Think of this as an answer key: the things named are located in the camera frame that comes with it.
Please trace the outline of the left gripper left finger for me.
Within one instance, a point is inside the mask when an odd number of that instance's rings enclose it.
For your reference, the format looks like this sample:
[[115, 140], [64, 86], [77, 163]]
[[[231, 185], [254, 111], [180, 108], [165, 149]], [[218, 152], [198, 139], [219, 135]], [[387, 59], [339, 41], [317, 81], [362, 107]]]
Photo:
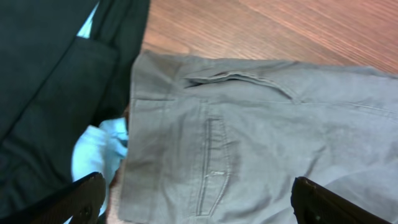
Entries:
[[95, 224], [106, 197], [106, 181], [92, 172], [38, 203], [1, 219], [13, 224]]

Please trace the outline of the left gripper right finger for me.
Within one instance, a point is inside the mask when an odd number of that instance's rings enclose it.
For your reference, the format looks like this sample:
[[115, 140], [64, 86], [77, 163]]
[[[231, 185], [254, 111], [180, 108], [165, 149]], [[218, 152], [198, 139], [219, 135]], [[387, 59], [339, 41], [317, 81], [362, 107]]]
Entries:
[[391, 224], [306, 177], [295, 178], [290, 202], [298, 224]]

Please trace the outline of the grey shorts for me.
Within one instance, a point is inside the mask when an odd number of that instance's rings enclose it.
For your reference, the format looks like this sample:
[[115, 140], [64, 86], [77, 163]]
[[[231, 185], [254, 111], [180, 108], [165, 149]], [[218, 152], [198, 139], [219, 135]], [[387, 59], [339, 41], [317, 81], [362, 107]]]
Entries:
[[397, 77], [372, 67], [144, 52], [119, 218], [295, 223], [304, 176], [397, 222]]

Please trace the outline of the light blue garment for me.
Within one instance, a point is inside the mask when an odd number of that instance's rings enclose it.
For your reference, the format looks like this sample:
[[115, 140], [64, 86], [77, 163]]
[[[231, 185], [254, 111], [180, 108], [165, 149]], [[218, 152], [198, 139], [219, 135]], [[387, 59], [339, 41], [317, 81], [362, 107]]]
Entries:
[[74, 182], [99, 172], [105, 178], [104, 198], [85, 215], [104, 223], [109, 186], [127, 155], [127, 125], [121, 117], [129, 102], [130, 69], [142, 43], [148, 1], [97, 1], [78, 23], [64, 80], [75, 128], [71, 153]]

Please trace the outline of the black garment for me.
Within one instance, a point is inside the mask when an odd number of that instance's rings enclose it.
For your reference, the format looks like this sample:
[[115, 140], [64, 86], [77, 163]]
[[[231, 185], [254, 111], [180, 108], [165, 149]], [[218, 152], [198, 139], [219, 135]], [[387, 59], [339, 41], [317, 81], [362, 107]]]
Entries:
[[125, 110], [148, 0], [1, 0], [1, 216], [72, 182], [87, 126]]

